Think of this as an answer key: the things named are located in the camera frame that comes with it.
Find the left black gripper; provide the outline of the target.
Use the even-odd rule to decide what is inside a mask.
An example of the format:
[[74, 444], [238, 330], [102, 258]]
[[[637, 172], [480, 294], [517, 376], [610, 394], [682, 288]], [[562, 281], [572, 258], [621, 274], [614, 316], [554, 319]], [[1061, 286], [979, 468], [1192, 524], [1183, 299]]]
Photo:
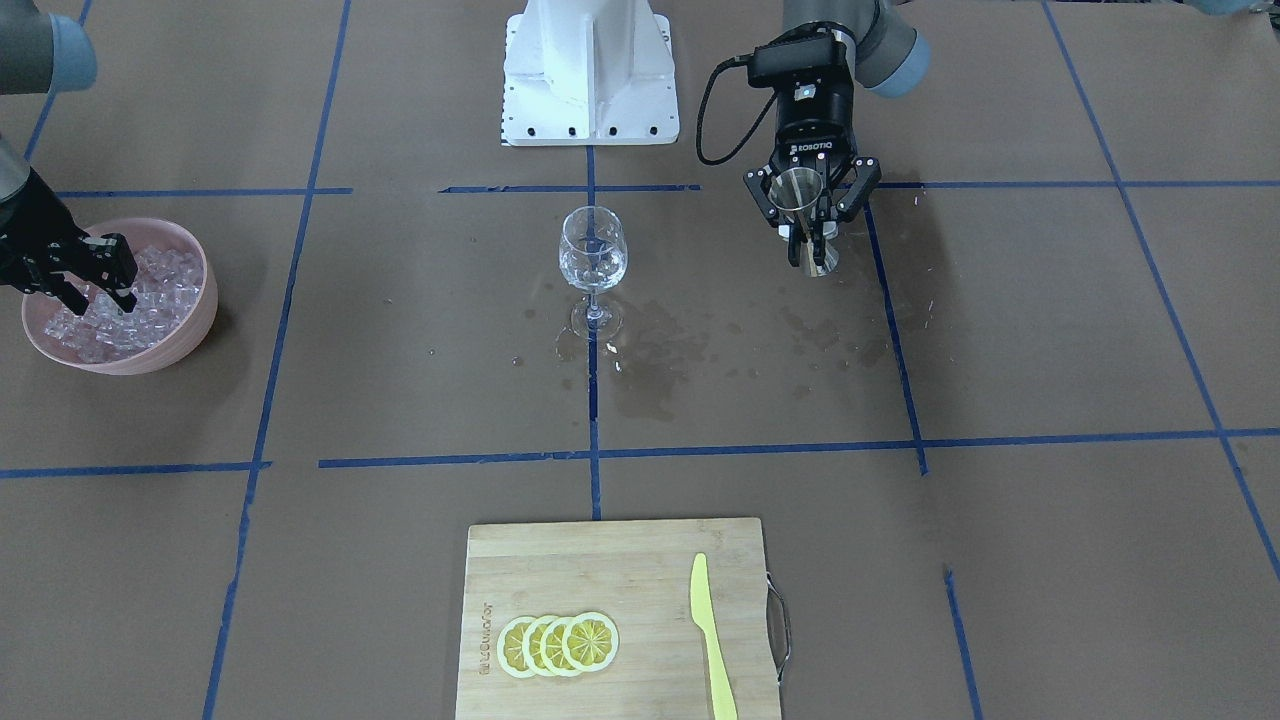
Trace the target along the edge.
[[[855, 83], [846, 78], [805, 78], [776, 90], [777, 128], [773, 170], [804, 167], [822, 173], [815, 206], [815, 263], [837, 263], [832, 245], [838, 225], [854, 219], [882, 178], [882, 163], [856, 156], [852, 141]], [[742, 182], [762, 217], [787, 242], [791, 266], [800, 268], [803, 232], [791, 211], [771, 200], [777, 174], [769, 167], [742, 173]]]

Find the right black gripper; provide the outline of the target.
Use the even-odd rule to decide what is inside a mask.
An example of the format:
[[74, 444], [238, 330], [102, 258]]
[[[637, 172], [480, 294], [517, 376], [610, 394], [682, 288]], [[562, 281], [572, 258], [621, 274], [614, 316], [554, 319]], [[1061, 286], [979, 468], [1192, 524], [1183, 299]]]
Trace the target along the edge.
[[138, 265], [127, 237], [120, 233], [87, 236], [38, 172], [3, 201], [1, 283], [22, 293], [56, 299], [76, 316], [90, 306], [86, 296], [65, 277], [87, 252], [92, 282], [111, 296], [123, 313], [133, 313], [133, 286]]

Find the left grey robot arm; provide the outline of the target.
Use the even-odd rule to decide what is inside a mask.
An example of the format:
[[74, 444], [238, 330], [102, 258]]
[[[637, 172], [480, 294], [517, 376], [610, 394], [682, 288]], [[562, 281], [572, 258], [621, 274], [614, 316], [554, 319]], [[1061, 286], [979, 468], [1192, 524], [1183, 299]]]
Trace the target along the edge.
[[776, 129], [768, 163], [744, 181], [788, 264], [820, 277], [838, 263], [840, 224], [882, 177], [881, 163], [858, 151], [855, 90], [905, 95], [927, 73], [931, 47], [891, 1], [786, 1], [783, 18], [783, 33], [746, 61], [749, 85], [772, 92]]

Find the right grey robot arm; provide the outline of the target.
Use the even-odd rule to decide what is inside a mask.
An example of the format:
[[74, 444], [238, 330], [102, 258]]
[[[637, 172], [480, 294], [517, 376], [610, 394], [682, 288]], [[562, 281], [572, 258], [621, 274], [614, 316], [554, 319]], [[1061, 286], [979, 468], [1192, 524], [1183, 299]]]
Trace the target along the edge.
[[[3, 95], [55, 94], [91, 87], [97, 76], [93, 45], [67, 15], [42, 13], [32, 1], [1, 4]], [[124, 313], [137, 297], [134, 254], [119, 233], [83, 231], [38, 172], [1, 142], [1, 281], [22, 293], [41, 293], [82, 316], [90, 300], [76, 275], [99, 287]]]

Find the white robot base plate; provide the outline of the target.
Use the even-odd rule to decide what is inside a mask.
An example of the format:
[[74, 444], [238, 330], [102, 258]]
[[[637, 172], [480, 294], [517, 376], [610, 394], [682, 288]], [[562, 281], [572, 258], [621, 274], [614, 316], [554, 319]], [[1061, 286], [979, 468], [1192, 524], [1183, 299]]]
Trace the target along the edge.
[[529, 1], [504, 40], [504, 146], [678, 140], [671, 26], [650, 3]]

